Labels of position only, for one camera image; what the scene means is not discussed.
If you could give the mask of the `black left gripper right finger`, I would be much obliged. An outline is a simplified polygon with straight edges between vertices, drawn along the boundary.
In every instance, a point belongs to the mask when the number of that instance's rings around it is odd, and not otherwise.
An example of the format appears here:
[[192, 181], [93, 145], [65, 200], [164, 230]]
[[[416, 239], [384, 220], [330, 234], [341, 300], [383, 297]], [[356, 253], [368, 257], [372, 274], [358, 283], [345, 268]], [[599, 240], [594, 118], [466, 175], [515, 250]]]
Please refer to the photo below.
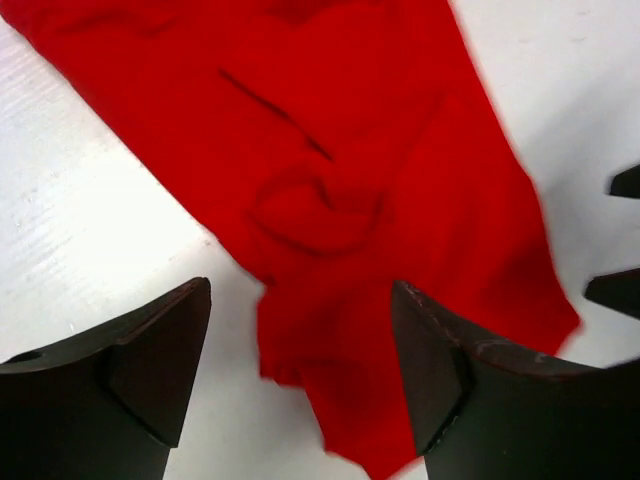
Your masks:
[[432, 479], [635, 479], [639, 363], [594, 368], [516, 344], [405, 282], [392, 328]]

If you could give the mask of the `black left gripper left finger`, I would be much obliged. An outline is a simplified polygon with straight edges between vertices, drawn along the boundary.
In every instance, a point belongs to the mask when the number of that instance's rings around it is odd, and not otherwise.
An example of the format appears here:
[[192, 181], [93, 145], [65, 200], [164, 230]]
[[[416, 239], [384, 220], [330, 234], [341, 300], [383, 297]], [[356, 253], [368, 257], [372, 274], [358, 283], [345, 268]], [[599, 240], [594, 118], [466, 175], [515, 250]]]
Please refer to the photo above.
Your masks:
[[210, 311], [210, 282], [196, 277], [2, 363], [2, 478], [162, 478], [180, 441]]

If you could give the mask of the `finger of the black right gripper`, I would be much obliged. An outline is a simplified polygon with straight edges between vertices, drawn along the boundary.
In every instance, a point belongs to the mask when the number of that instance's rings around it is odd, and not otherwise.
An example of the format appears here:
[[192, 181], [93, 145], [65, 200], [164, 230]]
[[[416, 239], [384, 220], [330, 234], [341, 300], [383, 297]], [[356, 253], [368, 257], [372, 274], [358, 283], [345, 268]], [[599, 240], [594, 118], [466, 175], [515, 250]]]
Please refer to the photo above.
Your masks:
[[640, 319], [640, 272], [638, 268], [592, 278], [584, 297], [593, 303]]
[[640, 198], [640, 165], [636, 164], [615, 174], [609, 184], [609, 195], [639, 199]]

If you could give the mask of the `red t-shirt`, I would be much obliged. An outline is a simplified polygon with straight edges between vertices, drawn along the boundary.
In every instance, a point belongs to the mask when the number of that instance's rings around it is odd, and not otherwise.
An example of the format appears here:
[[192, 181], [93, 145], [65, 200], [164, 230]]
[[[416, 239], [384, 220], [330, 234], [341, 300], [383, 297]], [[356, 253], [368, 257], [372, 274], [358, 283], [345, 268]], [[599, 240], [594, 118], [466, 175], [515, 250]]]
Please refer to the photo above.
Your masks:
[[556, 353], [580, 319], [533, 182], [446, 1], [5, 1], [50, 62], [247, 272], [262, 376], [326, 451], [417, 456], [390, 315], [405, 280]]

